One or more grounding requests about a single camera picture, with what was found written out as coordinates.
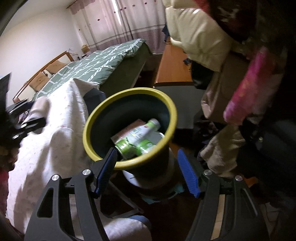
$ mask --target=curtain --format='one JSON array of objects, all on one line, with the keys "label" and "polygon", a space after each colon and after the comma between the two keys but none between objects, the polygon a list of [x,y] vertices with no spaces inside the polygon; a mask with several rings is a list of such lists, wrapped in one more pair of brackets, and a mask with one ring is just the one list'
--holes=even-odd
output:
[{"label": "curtain", "polygon": [[161,0],[78,0],[69,8],[92,52],[137,38],[145,39],[153,53],[164,50]]}]

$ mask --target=puffer jacket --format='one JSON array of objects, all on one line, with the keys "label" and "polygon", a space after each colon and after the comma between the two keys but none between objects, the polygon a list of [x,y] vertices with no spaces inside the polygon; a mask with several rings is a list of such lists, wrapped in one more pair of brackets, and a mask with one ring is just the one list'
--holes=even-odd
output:
[{"label": "puffer jacket", "polygon": [[173,45],[213,71],[221,71],[233,39],[193,0],[163,0]]}]

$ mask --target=white blanket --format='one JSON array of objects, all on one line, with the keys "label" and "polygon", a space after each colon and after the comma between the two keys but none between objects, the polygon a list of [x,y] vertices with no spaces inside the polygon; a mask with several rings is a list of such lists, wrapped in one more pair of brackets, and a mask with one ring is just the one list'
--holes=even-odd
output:
[{"label": "white blanket", "polygon": [[[90,168],[90,159],[82,144],[82,132],[88,117],[83,96],[98,85],[72,79],[49,97],[51,108],[47,126],[41,134],[30,133],[21,142],[15,169],[9,173],[7,212],[12,225],[25,233],[32,211],[43,189],[54,174],[66,178]],[[82,239],[75,201],[71,214],[74,231]],[[106,218],[99,210],[111,241],[151,241],[148,228],[134,219]]]}]

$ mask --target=ceiling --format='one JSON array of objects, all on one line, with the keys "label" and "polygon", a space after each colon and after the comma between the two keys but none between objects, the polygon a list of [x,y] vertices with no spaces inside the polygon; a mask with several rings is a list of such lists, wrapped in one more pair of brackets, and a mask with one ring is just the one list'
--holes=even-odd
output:
[{"label": "ceiling", "polygon": [[66,8],[72,2],[74,2],[74,0],[28,0],[12,17],[4,33],[28,18],[55,8]]}]

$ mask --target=bed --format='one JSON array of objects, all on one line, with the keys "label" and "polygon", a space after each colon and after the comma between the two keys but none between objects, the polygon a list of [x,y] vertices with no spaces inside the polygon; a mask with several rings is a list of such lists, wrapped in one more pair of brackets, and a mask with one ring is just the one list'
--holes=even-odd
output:
[{"label": "bed", "polygon": [[[99,89],[109,97],[119,91],[132,88],[144,67],[147,58],[150,56],[149,47],[143,39],[135,39],[123,44],[111,46],[105,50],[98,50],[91,55],[74,61],[68,52],[64,52],[43,66],[32,76],[13,98],[13,102],[28,98],[24,96],[28,88],[36,92],[34,99],[40,96],[49,96],[62,84],[72,78],[78,78],[87,82],[96,83]],[[60,69],[46,80],[38,79],[42,74],[48,74],[47,69],[60,59],[68,58],[69,64]],[[46,81],[41,89],[35,88],[36,83]]]}]

